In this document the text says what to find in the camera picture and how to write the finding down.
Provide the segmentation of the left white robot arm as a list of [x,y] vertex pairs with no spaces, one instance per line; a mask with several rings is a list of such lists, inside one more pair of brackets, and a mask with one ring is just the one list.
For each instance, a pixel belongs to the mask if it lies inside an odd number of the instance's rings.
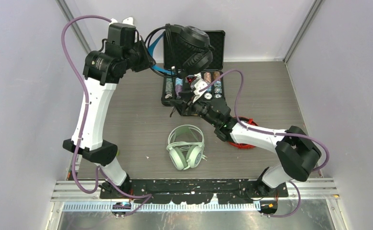
[[80,118],[63,148],[99,166],[118,198],[129,195],[130,185],[128,174],[116,159],[117,145],[103,139],[107,110],[120,79],[129,69],[140,72],[153,65],[155,61],[136,27],[126,23],[111,23],[104,49],[90,52],[84,61],[82,80],[86,89]]

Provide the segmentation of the red headphones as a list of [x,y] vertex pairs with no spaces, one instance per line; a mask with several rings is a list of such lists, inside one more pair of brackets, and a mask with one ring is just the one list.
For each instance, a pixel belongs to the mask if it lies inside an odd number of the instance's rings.
[[[247,117],[240,116],[239,119],[242,122],[245,122],[245,123],[247,123],[249,125],[258,126],[258,124],[252,118],[247,118]],[[253,145],[244,144],[244,143],[235,143],[235,142],[228,142],[228,143],[231,146],[233,146],[233,147],[235,147],[237,149],[240,149],[240,150],[249,150],[249,149],[255,148],[255,146],[253,146]]]

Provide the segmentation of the mint green headphones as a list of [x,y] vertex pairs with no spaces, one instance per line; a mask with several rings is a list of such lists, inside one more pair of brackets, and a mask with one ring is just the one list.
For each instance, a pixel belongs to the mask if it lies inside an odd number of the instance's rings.
[[[176,138],[183,134],[191,134],[195,141],[176,141]],[[179,171],[196,168],[202,160],[206,160],[204,148],[203,132],[194,125],[181,125],[174,128],[167,139],[166,150],[173,165]]]

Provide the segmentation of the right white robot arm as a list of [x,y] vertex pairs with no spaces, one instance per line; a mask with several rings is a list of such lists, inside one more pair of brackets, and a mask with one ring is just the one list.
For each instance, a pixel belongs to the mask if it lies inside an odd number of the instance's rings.
[[299,127],[273,130],[242,122],[238,116],[231,116],[231,109],[223,98],[195,103],[171,100],[170,103],[180,115],[188,111],[207,121],[222,141],[252,145],[277,155],[279,164],[267,167],[255,182],[255,190],[261,196],[270,196],[279,185],[292,179],[307,181],[322,155]]

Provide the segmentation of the blue black headphones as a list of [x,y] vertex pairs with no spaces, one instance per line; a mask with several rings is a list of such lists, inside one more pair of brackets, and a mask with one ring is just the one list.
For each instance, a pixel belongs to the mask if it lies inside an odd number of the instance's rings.
[[174,69],[165,70],[153,65],[150,69],[157,75],[167,78],[183,79],[188,75],[198,74],[213,61],[210,37],[204,31],[193,26],[181,26],[167,23],[151,31],[147,37],[147,49],[150,56],[162,37],[168,42]]

